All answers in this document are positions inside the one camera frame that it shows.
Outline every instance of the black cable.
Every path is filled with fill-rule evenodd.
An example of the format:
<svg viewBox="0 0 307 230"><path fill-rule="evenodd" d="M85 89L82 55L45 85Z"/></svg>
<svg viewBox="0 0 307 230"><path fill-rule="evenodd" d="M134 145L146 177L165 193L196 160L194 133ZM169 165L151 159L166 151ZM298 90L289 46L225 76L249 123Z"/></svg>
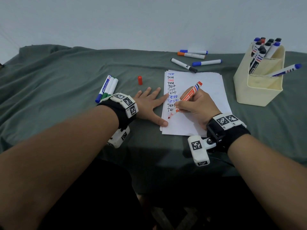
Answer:
<svg viewBox="0 0 307 230"><path fill-rule="evenodd" d="M216 158L216 157L210 157L210 158L214 158L214 159L220 160L220 161L222 161L222 162L224 162L224 163L226 163L226 164L228 164L228 165L234 167L234 165L233 165L232 163L229 163L229 162L224 161L224 160L222 160L222 159L219 159L219 158Z"/></svg>

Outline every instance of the pen holder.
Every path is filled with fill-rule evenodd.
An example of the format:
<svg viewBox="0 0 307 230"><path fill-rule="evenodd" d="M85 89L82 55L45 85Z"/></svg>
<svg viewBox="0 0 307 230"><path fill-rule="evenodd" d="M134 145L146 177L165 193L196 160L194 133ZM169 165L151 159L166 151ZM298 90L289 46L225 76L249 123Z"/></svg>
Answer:
<svg viewBox="0 0 307 230"><path fill-rule="evenodd" d="M233 77L237 102L266 106L282 92L283 75L278 77L266 77L264 75L284 67L285 48L281 45L272 58L263 58L253 74L249 74L249 67L252 60L251 51L252 45L249 46Z"/></svg>

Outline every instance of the green marker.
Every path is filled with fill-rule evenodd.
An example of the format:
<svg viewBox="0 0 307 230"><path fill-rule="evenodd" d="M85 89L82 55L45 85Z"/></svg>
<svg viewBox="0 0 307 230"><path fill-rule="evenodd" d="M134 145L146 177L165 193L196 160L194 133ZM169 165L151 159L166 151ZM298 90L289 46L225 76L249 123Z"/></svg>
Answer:
<svg viewBox="0 0 307 230"><path fill-rule="evenodd" d="M110 91L108 92L107 97L111 96L114 93L114 90L116 88L117 82L118 82L118 79L115 78L113 83L112 83L112 85L111 85Z"/></svg>
<svg viewBox="0 0 307 230"><path fill-rule="evenodd" d="M106 86L106 90L105 90L105 92L103 93L103 96L101 97L101 99L104 99L104 98L106 98L106 97L108 96L113 81L114 81L114 77L111 77L111 78L110 78L110 81L109 81L109 83L108 83L108 85Z"/></svg>

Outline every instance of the white paper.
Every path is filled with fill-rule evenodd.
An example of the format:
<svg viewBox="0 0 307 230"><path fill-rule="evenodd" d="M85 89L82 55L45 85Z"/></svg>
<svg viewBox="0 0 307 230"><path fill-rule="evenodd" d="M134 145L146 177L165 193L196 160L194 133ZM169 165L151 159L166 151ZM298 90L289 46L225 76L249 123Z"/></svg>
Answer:
<svg viewBox="0 0 307 230"><path fill-rule="evenodd" d="M168 77L174 77L175 87L169 86ZM190 72L178 72L169 70L165 73L164 79L164 94L174 92L169 95L169 98L163 104L162 118L169 122L167 127L162 127L162 134L166 135L200 135L206 137L207 133L202 129L197 120L192 116L191 113L180 113L178 112L172 118L168 119L169 110L171 104L176 100L179 100L180 96L191 86L196 85L198 81L202 82L201 89L209 93L212 100L222 113L230 112L231 109L228 104L223 78L218 73L190 73Z"/></svg>

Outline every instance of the person's right arm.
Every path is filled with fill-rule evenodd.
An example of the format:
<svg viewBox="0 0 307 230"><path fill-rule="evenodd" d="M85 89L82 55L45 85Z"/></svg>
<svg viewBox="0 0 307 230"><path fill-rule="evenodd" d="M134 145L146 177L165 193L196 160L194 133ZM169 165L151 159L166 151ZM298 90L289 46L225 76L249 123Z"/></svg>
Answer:
<svg viewBox="0 0 307 230"><path fill-rule="evenodd" d="M203 128L213 116L221 113L209 94L201 89L191 101L175 105L192 112ZM231 144L228 156L281 229L307 229L307 168L248 134Z"/></svg>

